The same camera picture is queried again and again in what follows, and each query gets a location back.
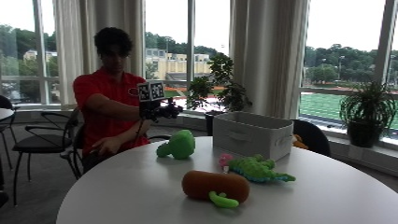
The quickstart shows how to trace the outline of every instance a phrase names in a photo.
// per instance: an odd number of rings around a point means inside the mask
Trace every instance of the potted plant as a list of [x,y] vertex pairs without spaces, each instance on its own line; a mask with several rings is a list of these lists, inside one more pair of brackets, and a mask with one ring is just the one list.
[[[205,112],[208,135],[213,135],[213,117],[225,111],[240,111],[251,102],[247,96],[247,89],[235,82],[233,76],[233,60],[224,53],[219,53],[211,58],[211,75],[196,77],[188,90],[191,95],[187,97],[188,108],[197,109],[207,106],[215,106]],[[217,98],[215,102],[209,102],[209,96]]]
[[348,127],[351,143],[359,147],[373,147],[389,132],[397,104],[388,83],[360,83],[340,103],[340,118]]

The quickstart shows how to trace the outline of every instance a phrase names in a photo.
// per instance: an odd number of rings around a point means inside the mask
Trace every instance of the chair leg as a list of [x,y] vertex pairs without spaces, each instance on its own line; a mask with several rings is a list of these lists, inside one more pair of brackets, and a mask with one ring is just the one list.
[[16,137],[15,137],[14,129],[12,129],[11,126],[10,126],[10,130],[11,130],[11,135],[12,135],[12,138],[14,138],[14,143],[16,144]]
[[30,158],[31,158],[31,153],[28,154],[28,182],[32,180],[30,176]]
[[76,175],[79,176],[79,177],[82,177],[83,176],[83,173],[80,172],[80,168],[79,168],[79,165],[78,165],[78,158],[79,158],[79,160],[80,161],[83,161],[83,158],[82,158],[82,156],[79,155],[79,153],[76,152],[76,153],[74,153],[74,165],[75,165],[75,172],[76,172]]
[[18,171],[20,169],[22,159],[23,159],[23,152],[20,152],[20,155],[18,157],[15,175],[14,175],[14,206],[16,206],[16,180],[18,180]]
[[67,163],[70,164],[70,167],[71,167],[71,169],[72,169],[72,172],[74,172],[74,175],[75,175],[76,179],[79,179],[78,173],[76,173],[75,168],[74,168],[74,165],[72,165],[72,160],[71,160],[71,158],[67,159]]
[[8,156],[8,161],[10,161],[10,169],[12,170],[12,163],[11,163],[11,159],[10,159],[10,148],[8,148],[8,142],[7,142],[7,140],[6,140],[4,133],[2,133],[2,137],[3,137],[3,143],[4,143],[6,154],[7,154],[7,156]]

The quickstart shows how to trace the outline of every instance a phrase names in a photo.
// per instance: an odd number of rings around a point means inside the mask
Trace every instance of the person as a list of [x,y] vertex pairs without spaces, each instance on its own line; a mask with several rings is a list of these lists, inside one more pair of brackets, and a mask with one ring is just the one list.
[[142,124],[138,90],[146,79],[124,71],[134,47],[130,35],[119,28],[107,27],[95,35],[95,45],[103,67],[74,81],[75,98],[86,119],[84,172],[115,154],[150,143],[146,132],[151,121],[147,119]]

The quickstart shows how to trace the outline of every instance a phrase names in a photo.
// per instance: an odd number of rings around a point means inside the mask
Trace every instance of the round white table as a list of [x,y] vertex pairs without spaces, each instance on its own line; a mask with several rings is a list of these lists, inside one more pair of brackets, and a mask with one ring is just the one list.
[[14,113],[15,112],[11,109],[0,108],[0,121],[8,119],[14,115]]
[[221,173],[212,137],[197,138],[190,160],[159,158],[159,143],[99,164],[70,190],[58,224],[267,223],[381,224],[398,220],[398,194],[344,162],[293,147],[275,170],[295,182],[251,184],[239,208],[188,198],[182,180],[191,170]]

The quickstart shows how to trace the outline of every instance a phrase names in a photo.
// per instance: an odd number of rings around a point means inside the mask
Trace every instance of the white storage box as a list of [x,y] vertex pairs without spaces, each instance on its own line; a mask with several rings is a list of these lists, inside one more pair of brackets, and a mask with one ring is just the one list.
[[243,156],[261,154],[277,161],[292,150],[295,123],[245,112],[215,117],[213,146]]

